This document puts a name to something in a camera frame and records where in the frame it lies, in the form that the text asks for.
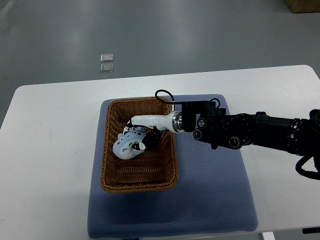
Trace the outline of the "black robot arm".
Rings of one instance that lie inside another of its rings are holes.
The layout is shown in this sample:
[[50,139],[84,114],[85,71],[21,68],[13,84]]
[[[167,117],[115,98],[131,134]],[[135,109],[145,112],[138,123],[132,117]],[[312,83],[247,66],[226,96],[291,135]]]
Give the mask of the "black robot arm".
[[238,150],[256,145],[301,156],[295,170],[309,179],[320,178],[320,111],[313,109],[309,119],[272,117],[256,114],[228,115],[218,99],[182,101],[181,111],[168,115],[136,115],[127,128],[147,127],[173,133],[188,132],[197,141]]

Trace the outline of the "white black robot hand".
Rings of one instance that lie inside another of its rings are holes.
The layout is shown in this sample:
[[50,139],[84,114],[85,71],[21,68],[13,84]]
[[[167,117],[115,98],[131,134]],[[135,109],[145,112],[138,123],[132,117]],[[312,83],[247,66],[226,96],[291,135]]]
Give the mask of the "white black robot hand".
[[136,115],[133,116],[127,126],[124,127],[123,133],[130,131],[145,132],[146,128],[152,129],[141,142],[135,142],[132,148],[137,151],[147,151],[155,148],[162,138],[161,131],[170,131],[175,134],[183,133],[182,114],[169,113],[167,115]]

